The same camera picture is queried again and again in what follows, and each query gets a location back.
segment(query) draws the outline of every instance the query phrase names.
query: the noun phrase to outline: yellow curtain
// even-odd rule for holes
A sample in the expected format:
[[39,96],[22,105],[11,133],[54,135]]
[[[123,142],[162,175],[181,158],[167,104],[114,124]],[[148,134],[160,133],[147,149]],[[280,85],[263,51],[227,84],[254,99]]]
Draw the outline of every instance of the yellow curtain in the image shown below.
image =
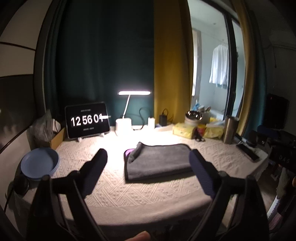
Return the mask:
[[239,17],[239,23],[242,29],[246,63],[244,94],[242,108],[239,115],[239,125],[237,128],[237,133],[242,136],[247,126],[253,98],[255,80],[255,44],[253,30],[245,2],[243,0],[232,0],[232,4]]
[[190,108],[193,40],[187,0],[154,0],[154,117],[183,122]]

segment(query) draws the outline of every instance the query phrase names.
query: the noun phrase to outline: metal thermos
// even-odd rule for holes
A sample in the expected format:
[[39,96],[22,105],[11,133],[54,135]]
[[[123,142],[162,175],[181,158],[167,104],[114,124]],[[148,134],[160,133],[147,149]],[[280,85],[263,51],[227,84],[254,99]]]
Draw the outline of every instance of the metal thermos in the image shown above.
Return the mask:
[[224,134],[223,134],[223,142],[225,144],[231,144],[235,133],[237,132],[237,126],[239,124],[239,119],[234,116],[226,116],[225,118],[225,127],[224,127]]

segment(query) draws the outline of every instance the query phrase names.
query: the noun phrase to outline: power adapter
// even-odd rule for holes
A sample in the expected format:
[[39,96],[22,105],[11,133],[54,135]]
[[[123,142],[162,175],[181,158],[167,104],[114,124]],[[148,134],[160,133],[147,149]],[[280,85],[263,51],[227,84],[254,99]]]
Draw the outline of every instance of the power adapter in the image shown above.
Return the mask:
[[168,110],[164,109],[161,115],[159,115],[159,124],[161,126],[167,126],[168,124]]

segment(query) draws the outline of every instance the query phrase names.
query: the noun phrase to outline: window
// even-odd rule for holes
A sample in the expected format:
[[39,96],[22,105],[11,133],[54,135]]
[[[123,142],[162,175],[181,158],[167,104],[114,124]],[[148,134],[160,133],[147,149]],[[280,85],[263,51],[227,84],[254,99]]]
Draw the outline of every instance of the window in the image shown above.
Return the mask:
[[220,120],[236,115],[244,89],[241,29],[219,6],[202,0],[188,5],[194,45],[191,109],[210,106],[211,116]]

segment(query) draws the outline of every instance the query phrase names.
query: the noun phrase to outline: lamp base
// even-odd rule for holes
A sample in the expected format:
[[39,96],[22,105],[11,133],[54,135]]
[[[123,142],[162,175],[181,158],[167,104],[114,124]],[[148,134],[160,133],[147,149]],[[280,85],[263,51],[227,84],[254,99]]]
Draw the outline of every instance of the lamp base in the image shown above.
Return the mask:
[[132,131],[131,118],[120,118],[115,121],[116,135],[129,134]]

